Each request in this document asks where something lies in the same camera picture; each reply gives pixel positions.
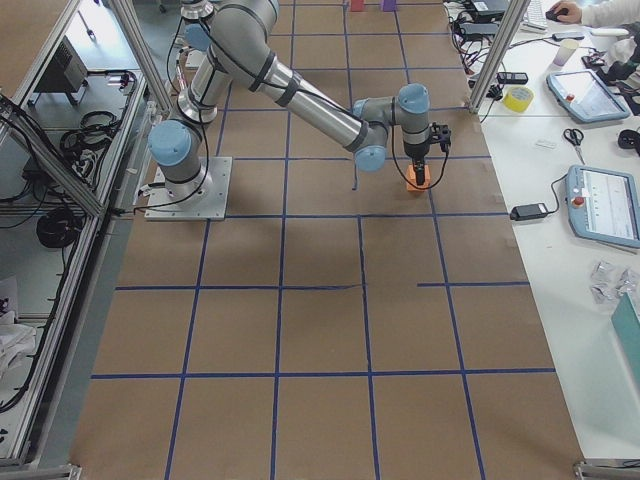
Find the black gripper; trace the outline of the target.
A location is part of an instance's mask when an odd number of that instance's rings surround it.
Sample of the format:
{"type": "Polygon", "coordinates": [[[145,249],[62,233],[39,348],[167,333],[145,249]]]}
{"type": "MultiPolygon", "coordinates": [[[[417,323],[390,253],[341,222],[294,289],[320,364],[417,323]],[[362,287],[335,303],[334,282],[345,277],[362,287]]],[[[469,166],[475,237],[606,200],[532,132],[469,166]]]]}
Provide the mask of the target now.
{"type": "Polygon", "coordinates": [[[404,152],[405,154],[412,160],[413,162],[413,171],[415,174],[415,184],[417,186],[424,186],[426,182],[426,174],[425,174],[425,157],[429,153],[430,150],[430,142],[425,141],[418,144],[408,143],[406,141],[403,142],[404,152]]]}

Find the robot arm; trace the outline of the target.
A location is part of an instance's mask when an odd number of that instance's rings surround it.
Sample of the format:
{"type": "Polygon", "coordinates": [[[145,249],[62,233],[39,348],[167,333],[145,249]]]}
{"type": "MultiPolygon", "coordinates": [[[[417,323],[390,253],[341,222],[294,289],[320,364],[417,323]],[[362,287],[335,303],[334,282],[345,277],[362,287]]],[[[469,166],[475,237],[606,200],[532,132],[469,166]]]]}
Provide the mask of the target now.
{"type": "Polygon", "coordinates": [[[357,101],[346,110],[282,63],[268,44],[279,17],[276,1],[184,1],[189,44],[205,58],[191,83],[182,88],[171,116],[155,126],[148,147],[164,176],[169,205],[185,207],[204,199],[211,182],[198,150],[205,128],[216,117],[220,96],[231,83],[269,97],[340,144],[364,171],[379,169],[401,128],[405,153],[412,161],[414,186],[426,184],[425,157],[436,138],[428,114],[427,88],[402,87],[391,97],[357,101]]]}

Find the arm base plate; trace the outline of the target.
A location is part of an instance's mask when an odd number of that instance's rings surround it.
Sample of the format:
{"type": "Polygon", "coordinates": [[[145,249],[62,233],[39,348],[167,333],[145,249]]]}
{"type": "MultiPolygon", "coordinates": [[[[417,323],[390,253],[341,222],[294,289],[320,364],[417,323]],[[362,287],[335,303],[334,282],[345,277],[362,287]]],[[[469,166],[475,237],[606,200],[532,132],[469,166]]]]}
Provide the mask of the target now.
{"type": "Polygon", "coordinates": [[[165,180],[160,167],[154,181],[163,186],[151,190],[144,216],[150,221],[223,221],[226,217],[232,157],[200,156],[202,168],[192,181],[175,184],[165,180]]]}

